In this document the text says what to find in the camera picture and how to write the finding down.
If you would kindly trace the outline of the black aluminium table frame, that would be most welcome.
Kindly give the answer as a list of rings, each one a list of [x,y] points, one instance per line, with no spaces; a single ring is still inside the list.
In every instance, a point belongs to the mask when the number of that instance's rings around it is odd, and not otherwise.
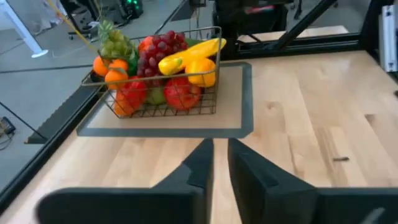
[[[299,38],[299,32],[304,31],[315,22],[336,0],[322,0],[315,6],[292,30],[277,40],[264,41],[262,49],[255,48],[255,44],[243,44],[244,49],[227,47],[227,52],[221,54],[222,60],[240,60],[249,58],[281,57],[304,54],[322,54],[344,52],[351,50],[366,50],[373,53],[378,47],[378,15],[381,8],[393,5],[395,0],[371,0],[361,32],[354,34],[333,34],[317,37]],[[65,112],[64,122],[53,134],[44,141],[44,146],[31,159],[11,183],[0,191],[0,216],[8,206],[25,189],[36,173],[50,159],[57,148],[64,142],[80,119],[99,100],[97,93],[101,87],[79,87],[67,100],[72,104]]]

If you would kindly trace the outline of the bright red apple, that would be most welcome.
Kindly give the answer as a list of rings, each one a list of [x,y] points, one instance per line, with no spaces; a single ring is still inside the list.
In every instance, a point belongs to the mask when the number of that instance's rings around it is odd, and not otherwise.
[[[171,78],[164,87],[167,104],[176,110],[190,110],[201,98],[201,88],[193,85],[187,77]]]

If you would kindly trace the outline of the small black floor device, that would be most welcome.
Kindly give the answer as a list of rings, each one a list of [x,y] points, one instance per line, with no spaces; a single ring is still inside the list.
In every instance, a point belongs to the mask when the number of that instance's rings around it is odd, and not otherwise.
[[[15,126],[6,117],[0,118],[0,135],[12,134],[16,130]]]

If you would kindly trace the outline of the purple grape bunch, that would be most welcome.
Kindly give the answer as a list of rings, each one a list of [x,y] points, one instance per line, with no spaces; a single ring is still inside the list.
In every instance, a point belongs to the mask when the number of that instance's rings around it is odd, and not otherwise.
[[[152,35],[153,44],[146,52],[139,54],[137,76],[154,77],[161,75],[158,63],[166,56],[186,50],[185,34],[173,30],[163,35]]]

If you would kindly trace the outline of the large green pear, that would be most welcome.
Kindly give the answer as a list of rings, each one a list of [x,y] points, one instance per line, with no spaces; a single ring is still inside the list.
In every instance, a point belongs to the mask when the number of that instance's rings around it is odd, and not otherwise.
[[[165,103],[163,88],[157,87],[149,91],[147,102],[151,105],[160,105]]]

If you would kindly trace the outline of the silver aluminium mount bracket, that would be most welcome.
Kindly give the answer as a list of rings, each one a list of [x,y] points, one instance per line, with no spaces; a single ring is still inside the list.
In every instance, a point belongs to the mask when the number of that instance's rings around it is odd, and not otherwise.
[[[379,15],[379,61],[385,72],[398,72],[394,5],[381,8]]]

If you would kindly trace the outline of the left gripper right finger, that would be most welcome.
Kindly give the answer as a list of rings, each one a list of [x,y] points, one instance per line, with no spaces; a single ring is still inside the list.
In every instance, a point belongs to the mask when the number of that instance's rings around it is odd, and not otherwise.
[[[398,188],[315,187],[237,139],[228,162],[243,224],[398,224]]]

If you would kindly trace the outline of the green cucumber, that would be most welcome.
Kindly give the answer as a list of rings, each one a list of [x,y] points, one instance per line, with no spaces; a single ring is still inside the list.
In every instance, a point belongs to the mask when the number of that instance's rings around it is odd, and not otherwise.
[[[200,39],[189,39],[189,38],[185,39],[185,43],[187,44],[188,48],[193,47],[194,45],[197,45],[202,42],[203,42],[203,40],[200,40]]]

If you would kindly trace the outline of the green grape bunch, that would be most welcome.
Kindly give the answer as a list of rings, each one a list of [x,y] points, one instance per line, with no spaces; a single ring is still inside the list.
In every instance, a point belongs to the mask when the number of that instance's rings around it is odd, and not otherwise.
[[[139,52],[134,41],[124,35],[121,30],[114,27],[114,23],[103,20],[98,24],[98,37],[101,47],[99,56],[114,62],[116,59],[128,64],[127,74],[132,77],[136,75],[138,67]]]

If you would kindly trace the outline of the red orange mango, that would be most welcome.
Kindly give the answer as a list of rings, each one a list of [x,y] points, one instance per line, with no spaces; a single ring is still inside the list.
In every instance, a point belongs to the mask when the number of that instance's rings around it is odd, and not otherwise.
[[[146,101],[148,89],[144,81],[131,77],[129,82],[118,84],[114,112],[119,116],[130,116]]]

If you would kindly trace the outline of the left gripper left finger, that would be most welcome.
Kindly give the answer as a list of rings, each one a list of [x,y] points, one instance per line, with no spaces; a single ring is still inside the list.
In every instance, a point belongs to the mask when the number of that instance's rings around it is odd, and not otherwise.
[[[70,187],[44,196],[39,224],[209,224],[213,193],[212,139],[204,139],[151,188]]]

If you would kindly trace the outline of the yellow banana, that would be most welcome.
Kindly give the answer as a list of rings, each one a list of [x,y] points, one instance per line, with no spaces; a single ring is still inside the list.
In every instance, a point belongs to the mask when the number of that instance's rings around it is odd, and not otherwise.
[[[192,61],[217,54],[226,45],[226,39],[210,39],[181,52],[166,56],[158,63],[163,75],[174,75]]]

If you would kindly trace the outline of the black equipment with green light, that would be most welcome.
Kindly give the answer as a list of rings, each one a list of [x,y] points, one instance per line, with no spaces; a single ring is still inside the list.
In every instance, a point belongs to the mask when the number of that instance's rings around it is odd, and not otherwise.
[[[97,23],[107,20],[123,26],[139,18],[142,0],[59,0],[67,18],[82,34],[94,31]]]

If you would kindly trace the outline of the orange tangerine cluster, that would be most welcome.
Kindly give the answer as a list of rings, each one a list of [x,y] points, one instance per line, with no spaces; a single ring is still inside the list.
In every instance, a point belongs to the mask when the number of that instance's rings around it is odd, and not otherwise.
[[[108,83],[108,88],[117,90],[121,88],[123,81],[128,79],[129,64],[123,59],[108,60],[97,56],[93,61],[93,71]]]

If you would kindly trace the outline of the yellow mango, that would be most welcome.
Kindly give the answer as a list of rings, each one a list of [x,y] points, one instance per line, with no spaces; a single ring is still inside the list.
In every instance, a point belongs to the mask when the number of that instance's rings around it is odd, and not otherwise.
[[[199,87],[211,87],[216,82],[216,64],[208,58],[192,61],[185,67],[185,73],[190,74],[188,81]]]

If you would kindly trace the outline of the white stand leg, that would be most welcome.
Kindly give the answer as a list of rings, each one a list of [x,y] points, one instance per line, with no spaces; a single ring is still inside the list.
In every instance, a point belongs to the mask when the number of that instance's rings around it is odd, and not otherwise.
[[[5,14],[11,20],[11,23],[14,25],[17,33],[20,35],[25,44],[31,49],[32,58],[41,57],[49,52],[47,49],[43,49],[39,45],[7,0],[0,0],[0,9],[5,11]]]

